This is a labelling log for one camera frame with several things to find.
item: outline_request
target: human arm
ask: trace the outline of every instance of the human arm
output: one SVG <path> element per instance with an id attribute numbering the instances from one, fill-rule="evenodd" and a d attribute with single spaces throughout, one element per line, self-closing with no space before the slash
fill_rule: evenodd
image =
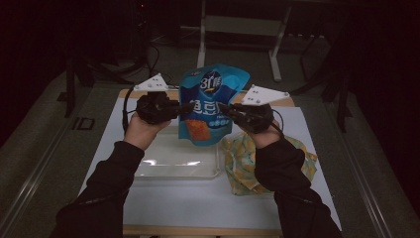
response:
<path id="1" fill-rule="evenodd" d="M 56 216 L 51 237 L 122 237 L 123 206 L 145 149 L 169 122 L 149 125 L 135 113 L 124 141 L 101 161 L 86 189 Z"/>
<path id="2" fill-rule="evenodd" d="M 256 144 L 256 178 L 274 191 L 284 237 L 342 237 L 330 209 L 301 171 L 303 151 L 273 127 L 249 135 Z"/>

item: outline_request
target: black equipment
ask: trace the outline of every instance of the black equipment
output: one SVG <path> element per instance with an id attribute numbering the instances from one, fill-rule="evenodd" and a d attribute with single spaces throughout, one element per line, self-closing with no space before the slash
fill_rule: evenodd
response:
<path id="1" fill-rule="evenodd" d="M 223 103 L 218 103 L 218 106 L 220 111 L 229 116 L 235 124 L 255 134 L 265 131 L 274 119 L 269 104 L 247 106 L 235 103 L 228 106 Z"/>

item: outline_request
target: dark background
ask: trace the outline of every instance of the dark background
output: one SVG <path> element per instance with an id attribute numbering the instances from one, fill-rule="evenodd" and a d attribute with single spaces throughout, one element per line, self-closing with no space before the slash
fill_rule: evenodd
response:
<path id="1" fill-rule="evenodd" d="M 124 2 L 125 5 L 118 2 L 121 1 L 47 3 L 25 0 L 0 3 L 0 145 L 19 125 L 50 81 L 64 71 L 65 57 L 71 52 L 72 45 L 80 44 L 98 60 L 115 60 L 116 46 L 125 45 L 125 40 L 116 36 L 125 36 L 131 31 L 121 32 L 119 26 L 127 25 L 124 13 L 128 11 L 127 6 L 132 5 L 127 5 L 129 1 Z M 231 2 L 228 7 L 220 5 L 220 8 L 211 10 L 232 13 L 242 9 L 241 14 L 251 17 L 258 17 L 261 13 L 247 12 L 250 6 L 254 6 L 253 1 Z M 180 24 L 199 24 L 199 1 L 157 0 L 149 6 L 160 16 L 154 18 L 155 24 L 174 38 Z M 341 47 L 344 52 L 351 50 L 359 56 L 352 63 L 351 91 L 357 96 L 417 214 L 420 214 L 420 192 L 416 184 L 420 180 L 417 152 L 419 12 L 420 3 L 416 1 L 381 1 L 376 10 L 356 15 L 350 37 Z M 318 16 L 315 13 L 316 6 L 294 10 L 287 32 L 311 33 L 313 18 Z M 275 12 L 263 14 L 269 18 L 278 17 Z"/>

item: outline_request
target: white tag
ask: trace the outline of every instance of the white tag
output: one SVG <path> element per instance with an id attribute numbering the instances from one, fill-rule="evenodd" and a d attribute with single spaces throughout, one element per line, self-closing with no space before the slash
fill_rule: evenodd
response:
<path id="1" fill-rule="evenodd" d="M 260 106 L 288 97 L 290 97 L 290 94 L 288 92 L 276 91 L 252 85 L 250 90 L 248 90 L 247 94 L 245 94 L 244 99 L 242 99 L 241 103 L 243 105 Z"/>
<path id="2" fill-rule="evenodd" d="M 160 73 L 134 86 L 134 91 L 168 91 L 168 86 Z"/>

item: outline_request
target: hand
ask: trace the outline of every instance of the hand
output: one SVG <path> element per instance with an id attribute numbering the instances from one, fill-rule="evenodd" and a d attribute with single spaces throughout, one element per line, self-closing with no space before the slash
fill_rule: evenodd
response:
<path id="1" fill-rule="evenodd" d="M 167 127 L 170 121 L 151 125 L 140 119 L 135 112 L 130 120 L 124 141 L 145 151 L 157 136 L 158 132 Z"/>
<path id="2" fill-rule="evenodd" d="M 272 123 L 274 123 L 278 127 L 278 122 L 276 120 L 272 120 Z M 268 146 L 269 144 L 272 144 L 276 141 L 279 141 L 281 139 L 281 133 L 278 132 L 274 127 L 269 126 L 268 129 L 266 129 L 263 132 L 254 134 L 251 132 L 248 132 L 244 130 L 250 137 L 253 139 L 254 143 L 256 144 L 256 148 L 264 148 Z"/>

